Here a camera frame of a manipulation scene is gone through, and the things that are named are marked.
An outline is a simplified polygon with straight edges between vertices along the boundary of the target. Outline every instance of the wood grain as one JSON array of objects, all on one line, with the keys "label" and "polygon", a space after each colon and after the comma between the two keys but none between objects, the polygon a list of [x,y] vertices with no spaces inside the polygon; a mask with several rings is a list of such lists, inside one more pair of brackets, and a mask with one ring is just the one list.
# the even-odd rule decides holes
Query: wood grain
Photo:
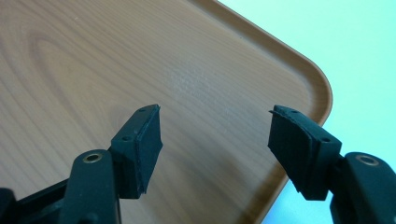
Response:
[{"label": "wood grain", "polygon": [[216,2],[0,1],[0,186],[25,197],[159,104],[163,151],[123,223],[260,222],[285,174],[275,104],[323,123],[332,94],[302,55]]}]

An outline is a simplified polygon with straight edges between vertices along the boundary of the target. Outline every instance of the light blue background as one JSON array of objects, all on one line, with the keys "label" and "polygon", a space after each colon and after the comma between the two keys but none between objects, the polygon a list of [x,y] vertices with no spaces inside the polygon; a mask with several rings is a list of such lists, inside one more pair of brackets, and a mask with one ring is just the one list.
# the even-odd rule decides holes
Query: light blue background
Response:
[{"label": "light blue background", "polygon": [[[350,151],[396,170],[396,1],[220,0],[312,60],[330,81],[324,128]],[[263,223],[332,223],[326,202],[306,202],[288,182]]]}]

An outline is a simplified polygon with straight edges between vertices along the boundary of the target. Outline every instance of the wooden tray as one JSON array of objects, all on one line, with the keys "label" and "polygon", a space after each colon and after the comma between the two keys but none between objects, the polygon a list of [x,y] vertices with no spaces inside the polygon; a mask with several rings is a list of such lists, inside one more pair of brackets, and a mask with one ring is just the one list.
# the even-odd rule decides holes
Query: wooden tray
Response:
[{"label": "wooden tray", "polygon": [[0,186],[21,198],[67,178],[151,104],[164,147],[123,223],[259,223],[286,179],[268,110],[322,124],[332,95],[314,64],[217,2],[0,3]]}]

